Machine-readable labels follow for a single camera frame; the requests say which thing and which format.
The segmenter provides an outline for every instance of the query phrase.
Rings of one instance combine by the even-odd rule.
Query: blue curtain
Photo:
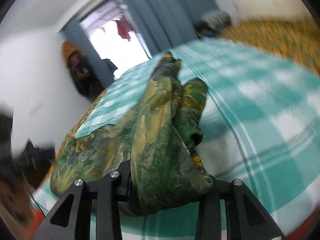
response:
[[[99,54],[92,46],[87,35],[80,27],[79,20],[76,18],[71,19],[61,31],[69,42],[76,45],[87,55],[89,64],[103,87],[106,88],[110,86],[115,81],[113,79],[113,74],[106,65],[106,62],[101,60]]]
[[[124,0],[152,55],[197,39],[193,24],[214,0]]]

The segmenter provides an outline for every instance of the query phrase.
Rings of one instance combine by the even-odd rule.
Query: silver bolt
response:
[[[113,171],[113,172],[110,173],[110,176],[111,176],[112,178],[116,178],[116,177],[118,177],[119,175],[120,175],[120,173],[119,173],[118,171]]]
[[[235,179],[233,183],[236,184],[237,186],[241,186],[243,184],[243,181],[240,179]]]
[[[82,179],[76,179],[75,181],[75,185],[76,186],[81,186],[83,184],[83,180]]]

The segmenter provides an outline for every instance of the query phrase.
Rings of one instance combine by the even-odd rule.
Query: mattress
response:
[[[204,39],[170,50],[182,60],[182,84],[209,88],[197,147],[216,179],[242,179],[285,235],[320,202],[320,80],[292,61],[231,41]],[[161,54],[128,70],[92,106],[72,135],[116,123],[135,105]],[[47,180],[34,197],[45,212],[57,200]],[[222,206],[222,230],[226,237]],[[198,203],[148,217],[122,217],[124,239],[194,239]],[[95,215],[91,219],[95,239]]]

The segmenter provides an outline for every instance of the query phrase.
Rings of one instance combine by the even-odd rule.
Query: hanging red cloth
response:
[[[127,19],[122,16],[120,20],[116,21],[118,27],[118,34],[121,38],[130,41],[129,31],[132,31],[131,25],[128,23]]]

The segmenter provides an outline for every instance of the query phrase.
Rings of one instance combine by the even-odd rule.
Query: green camouflage garment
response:
[[[139,101],[115,125],[90,135],[67,136],[53,164],[51,191],[63,192],[75,179],[100,179],[131,160],[132,194],[120,210],[144,216],[198,201],[214,184],[196,152],[207,86],[197,78],[184,86],[180,60],[167,52],[155,67]]]

